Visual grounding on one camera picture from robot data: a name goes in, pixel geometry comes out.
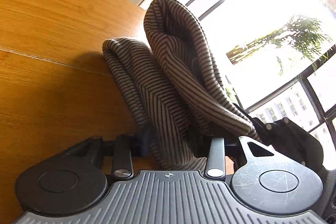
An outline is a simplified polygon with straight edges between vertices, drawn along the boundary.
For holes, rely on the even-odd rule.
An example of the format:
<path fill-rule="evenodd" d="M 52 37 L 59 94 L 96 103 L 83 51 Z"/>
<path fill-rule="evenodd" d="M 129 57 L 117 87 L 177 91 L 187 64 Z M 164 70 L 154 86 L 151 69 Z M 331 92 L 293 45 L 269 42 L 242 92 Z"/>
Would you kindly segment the striped grey knit sweater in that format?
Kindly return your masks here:
<path fill-rule="evenodd" d="M 259 135 L 227 97 L 199 20 L 177 0 L 154 0 L 143 20 L 147 41 L 120 37 L 102 45 L 104 59 L 163 169 L 204 170 L 202 135 Z"/>

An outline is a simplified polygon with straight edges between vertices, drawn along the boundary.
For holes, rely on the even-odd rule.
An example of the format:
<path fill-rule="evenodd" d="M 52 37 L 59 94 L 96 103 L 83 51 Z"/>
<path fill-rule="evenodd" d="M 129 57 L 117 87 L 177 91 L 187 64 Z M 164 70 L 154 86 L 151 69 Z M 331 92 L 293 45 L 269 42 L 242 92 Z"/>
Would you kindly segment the tall green palm plant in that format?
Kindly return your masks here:
<path fill-rule="evenodd" d="M 236 45 L 226 53 L 232 65 L 236 65 L 253 56 L 263 48 L 275 50 L 294 50 L 304 60 L 311 63 L 327 60 L 322 52 L 323 45 L 331 43 L 331 36 L 322 32 L 322 22 L 316 18 L 304 16 L 292 17 L 282 27 L 253 41 Z"/>

